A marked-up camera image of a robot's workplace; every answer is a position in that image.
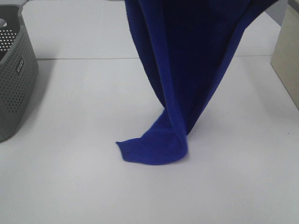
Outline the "blue towel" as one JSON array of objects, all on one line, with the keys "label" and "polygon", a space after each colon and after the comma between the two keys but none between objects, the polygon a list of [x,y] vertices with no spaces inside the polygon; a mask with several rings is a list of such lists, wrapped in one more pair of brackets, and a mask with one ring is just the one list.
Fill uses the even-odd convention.
[{"label": "blue towel", "polygon": [[245,29],[272,0],[127,0],[129,30],[164,110],[141,137],[118,142],[123,160],[185,157],[187,135],[219,86]]}]

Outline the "grey perforated plastic basket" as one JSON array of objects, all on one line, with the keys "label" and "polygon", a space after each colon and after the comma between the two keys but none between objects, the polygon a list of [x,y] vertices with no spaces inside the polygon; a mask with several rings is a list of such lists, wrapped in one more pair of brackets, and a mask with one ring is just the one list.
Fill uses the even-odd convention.
[{"label": "grey perforated plastic basket", "polygon": [[0,6],[0,140],[16,131],[32,96],[38,63],[22,16],[22,6]]}]

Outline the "beige fabric storage box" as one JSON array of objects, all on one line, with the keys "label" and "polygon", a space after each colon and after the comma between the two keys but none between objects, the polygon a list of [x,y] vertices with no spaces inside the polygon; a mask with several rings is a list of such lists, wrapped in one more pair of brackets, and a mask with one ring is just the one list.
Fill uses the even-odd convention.
[{"label": "beige fabric storage box", "polygon": [[299,106],[299,2],[289,0],[271,65]]}]

